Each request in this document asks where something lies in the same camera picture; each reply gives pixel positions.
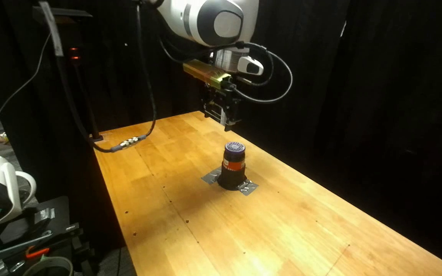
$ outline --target black backdrop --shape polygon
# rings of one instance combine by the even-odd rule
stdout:
[[[133,5],[50,4],[94,16],[80,24],[79,40],[99,128],[149,121]],[[46,35],[30,6],[0,1],[0,105],[31,75]],[[161,52],[152,16],[144,13],[143,33],[158,113],[198,110],[202,85]],[[253,41],[288,62],[295,84],[275,105],[245,103],[235,131],[442,258],[442,2],[265,0]],[[272,84],[251,93],[283,91],[286,75],[276,72]],[[115,222],[95,243],[119,233],[109,201],[100,208],[94,202],[107,192],[65,108],[50,53],[1,118],[23,169],[44,183],[40,200],[68,194],[75,209],[90,206],[75,212],[88,227],[99,225],[99,216]]]

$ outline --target wooden tabletop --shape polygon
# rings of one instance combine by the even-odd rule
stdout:
[[[105,131],[111,147],[150,124]],[[249,196],[208,185],[243,143]],[[159,120],[139,145],[96,152],[138,275],[442,275],[442,260],[214,120]]]

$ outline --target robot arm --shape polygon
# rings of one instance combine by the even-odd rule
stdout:
[[[255,30],[258,0],[149,0],[158,7],[177,35],[207,47],[250,42]],[[215,53],[214,66],[231,73],[262,75],[263,65],[249,49],[229,48]]]

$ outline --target purple bottle cap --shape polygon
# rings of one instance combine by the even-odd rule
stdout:
[[[237,154],[237,153],[243,153],[245,151],[245,145],[238,142],[229,142],[224,147],[228,152]]]

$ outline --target floor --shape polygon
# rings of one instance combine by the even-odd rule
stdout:
[[[0,122],[0,133],[4,132],[4,129],[2,127],[2,124]],[[17,171],[21,170],[20,164],[18,163],[18,160],[16,158],[16,155],[11,148],[10,145],[0,145],[0,156],[7,159],[11,164],[14,165],[15,169]],[[21,179],[21,177],[18,178],[18,184],[21,187],[22,190],[27,190],[28,184]],[[29,205],[35,206],[38,204],[36,199],[33,199]],[[132,260],[130,259],[129,251],[127,248],[121,248],[121,258],[120,258],[120,276],[135,276],[135,270],[134,266],[132,264]],[[117,264],[118,264],[118,255],[119,255],[119,249],[113,250],[110,253],[108,253],[103,260],[100,262],[100,272],[98,272],[97,276],[114,276],[117,273]],[[75,273],[76,276],[82,276],[81,273]]]

